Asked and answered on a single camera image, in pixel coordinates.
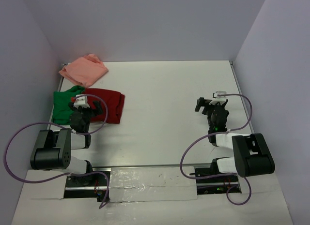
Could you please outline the red t-shirt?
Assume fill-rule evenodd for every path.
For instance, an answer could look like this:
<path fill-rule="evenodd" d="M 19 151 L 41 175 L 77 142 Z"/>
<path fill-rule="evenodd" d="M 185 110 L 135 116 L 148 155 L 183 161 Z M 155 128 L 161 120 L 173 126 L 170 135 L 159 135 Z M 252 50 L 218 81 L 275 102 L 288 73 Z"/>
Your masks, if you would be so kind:
<path fill-rule="evenodd" d="M 108 117 L 106 123 L 109 124 L 119 124 L 121 121 L 121 116 L 124 107 L 125 95 L 121 94 L 118 91 L 106 90 L 106 89 L 97 89 L 97 88 L 87 88 L 84 94 L 92 94 L 97 97 L 100 97 L 108 107 Z M 96 98 L 88 96 L 88 102 L 92 109 L 95 109 L 93 104 L 94 101 L 98 101 Z M 105 107 L 100 103 L 103 114 L 97 115 L 96 117 L 91 118 L 91 122 L 104 121 L 106 117 Z"/>

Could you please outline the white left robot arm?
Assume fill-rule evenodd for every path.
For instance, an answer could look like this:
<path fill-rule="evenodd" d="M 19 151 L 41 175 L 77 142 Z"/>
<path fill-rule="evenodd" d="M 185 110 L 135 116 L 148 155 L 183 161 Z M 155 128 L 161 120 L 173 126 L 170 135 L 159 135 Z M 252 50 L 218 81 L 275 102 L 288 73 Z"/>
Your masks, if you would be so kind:
<path fill-rule="evenodd" d="M 69 102 L 68 106 L 73 111 L 69 116 L 70 128 L 39 132 L 30 157 L 32 169 L 57 170 L 77 174 L 77 180 L 86 186 L 94 182 L 95 174 L 91 163 L 71 156 L 72 132 L 85 137 L 84 148 L 87 149 L 91 144 L 91 134 L 89 133 L 91 118 L 103 113 L 99 101 L 93 101 L 93 105 L 94 109 L 87 102 Z"/>

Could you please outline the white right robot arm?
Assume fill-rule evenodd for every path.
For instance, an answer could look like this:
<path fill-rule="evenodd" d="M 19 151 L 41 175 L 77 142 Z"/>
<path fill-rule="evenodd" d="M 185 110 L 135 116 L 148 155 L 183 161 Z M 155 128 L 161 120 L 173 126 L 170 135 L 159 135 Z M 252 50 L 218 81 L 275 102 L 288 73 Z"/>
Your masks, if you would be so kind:
<path fill-rule="evenodd" d="M 228 148 L 233 151 L 233 157 L 224 157 L 215 160 L 216 167 L 210 171 L 211 178 L 221 182 L 228 173 L 239 176 L 252 177 L 272 174 L 275 163 L 264 136 L 261 133 L 237 134 L 229 132 L 226 123 L 229 111 L 225 106 L 228 99 L 197 100 L 195 111 L 207 116 L 209 142 L 215 147 Z"/>

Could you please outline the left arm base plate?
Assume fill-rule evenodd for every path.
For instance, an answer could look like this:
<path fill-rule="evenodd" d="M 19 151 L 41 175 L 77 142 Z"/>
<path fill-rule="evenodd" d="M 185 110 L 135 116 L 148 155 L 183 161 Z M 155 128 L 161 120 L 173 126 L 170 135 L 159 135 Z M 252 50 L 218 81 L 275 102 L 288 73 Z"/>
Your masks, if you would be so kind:
<path fill-rule="evenodd" d="M 107 179 L 104 175 L 96 173 L 85 177 L 69 176 L 65 184 L 65 188 L 69 190 L 87 189 L 88 187 L 94 189 L 95 186 L 106 189 Z"/>

